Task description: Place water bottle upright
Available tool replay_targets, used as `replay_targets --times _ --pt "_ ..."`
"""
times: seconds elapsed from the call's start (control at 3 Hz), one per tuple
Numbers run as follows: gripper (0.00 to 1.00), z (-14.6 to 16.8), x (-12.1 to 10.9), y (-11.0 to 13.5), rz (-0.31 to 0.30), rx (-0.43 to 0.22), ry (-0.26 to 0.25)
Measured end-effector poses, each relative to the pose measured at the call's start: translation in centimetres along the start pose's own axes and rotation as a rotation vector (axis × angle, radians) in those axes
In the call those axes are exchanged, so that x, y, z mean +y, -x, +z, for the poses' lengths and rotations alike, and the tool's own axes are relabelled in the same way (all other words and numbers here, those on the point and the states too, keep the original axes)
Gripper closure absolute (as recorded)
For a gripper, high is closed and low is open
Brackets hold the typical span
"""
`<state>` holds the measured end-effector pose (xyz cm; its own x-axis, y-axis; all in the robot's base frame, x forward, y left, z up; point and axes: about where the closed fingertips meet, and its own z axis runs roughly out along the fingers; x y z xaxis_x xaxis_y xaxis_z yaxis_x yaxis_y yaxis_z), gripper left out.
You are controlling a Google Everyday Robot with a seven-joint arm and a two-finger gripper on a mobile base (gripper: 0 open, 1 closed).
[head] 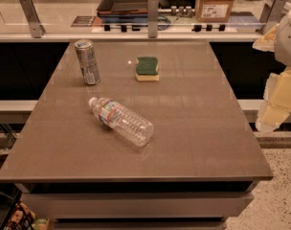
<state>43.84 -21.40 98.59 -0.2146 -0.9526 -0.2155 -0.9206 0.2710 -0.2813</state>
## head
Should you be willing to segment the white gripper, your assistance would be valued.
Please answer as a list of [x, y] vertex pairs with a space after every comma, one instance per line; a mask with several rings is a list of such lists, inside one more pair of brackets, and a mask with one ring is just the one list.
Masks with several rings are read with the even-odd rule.
[[262, 52], [274, 52], [277, 61], [288, 65], [278, 74], [272, 73], [265, 85], [263, 103], [257, 113], [256, 128], [271, 132], [291, 114], [291, 10], [267, 33], [253, 43]]

